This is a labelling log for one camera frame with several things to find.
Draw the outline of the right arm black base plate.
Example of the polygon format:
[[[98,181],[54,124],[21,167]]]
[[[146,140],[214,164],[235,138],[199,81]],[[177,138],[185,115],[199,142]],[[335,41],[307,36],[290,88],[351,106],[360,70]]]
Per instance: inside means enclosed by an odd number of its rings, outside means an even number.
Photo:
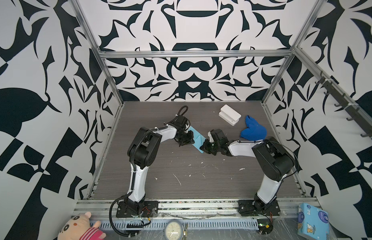
[[[276,200],[264,204],[261,200],[239,200],[238,212],[241,216],[266,215],[267,217],[279,216],[280,207]]]

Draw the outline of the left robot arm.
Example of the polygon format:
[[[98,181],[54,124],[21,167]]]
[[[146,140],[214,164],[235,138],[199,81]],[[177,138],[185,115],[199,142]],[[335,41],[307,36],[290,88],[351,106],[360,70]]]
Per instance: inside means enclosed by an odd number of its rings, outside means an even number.
[[[177,115],[162,127],[139,129],[128,148],[131,180],[128,196],[125,197],[124,202],[130,208],[143,208],[148,170],[156,159],[160,144],[168,140],[174,140],[180,147],[195,143],[190,126],[190,121],[186,117]]]

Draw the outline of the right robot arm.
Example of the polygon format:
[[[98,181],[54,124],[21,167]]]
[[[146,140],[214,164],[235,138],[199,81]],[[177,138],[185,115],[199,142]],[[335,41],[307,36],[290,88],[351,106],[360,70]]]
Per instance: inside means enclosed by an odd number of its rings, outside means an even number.
[[[229,157],[252,157],[256,158],[264,177],[261,187],[255,194],[251,203],[240,203],[239,212],[265,213],[277,203],[277,193],[282,181],[288,177],[288,173],[295,167],[295,158],[274,137],[266,137],[263,140],[240,141],[228,140],[222,130],[211,130],[200,150],[204,153]]]

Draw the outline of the light blue paper sheet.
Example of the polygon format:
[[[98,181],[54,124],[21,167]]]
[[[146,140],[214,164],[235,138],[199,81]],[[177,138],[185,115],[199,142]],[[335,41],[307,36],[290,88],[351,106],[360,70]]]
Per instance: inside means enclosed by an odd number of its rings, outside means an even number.
[[[196,129],[194,129],[192,126],[189,127],[189,131],[193,132],[193,140],[194,143],[192,144],[200,153],[204,153],[203,150],[200,149],[200,147],[204,144],[206,138],[200,134]]]

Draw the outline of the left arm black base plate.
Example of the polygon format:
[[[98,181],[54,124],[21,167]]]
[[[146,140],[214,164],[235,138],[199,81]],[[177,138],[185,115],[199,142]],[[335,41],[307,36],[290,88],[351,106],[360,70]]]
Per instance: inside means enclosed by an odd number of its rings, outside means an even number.
[[[140,201],[134,202],[130,199],[118,203],[117,218],[129,218],[140,216],[143,218],[153,217],[158,213],[158,201]]]

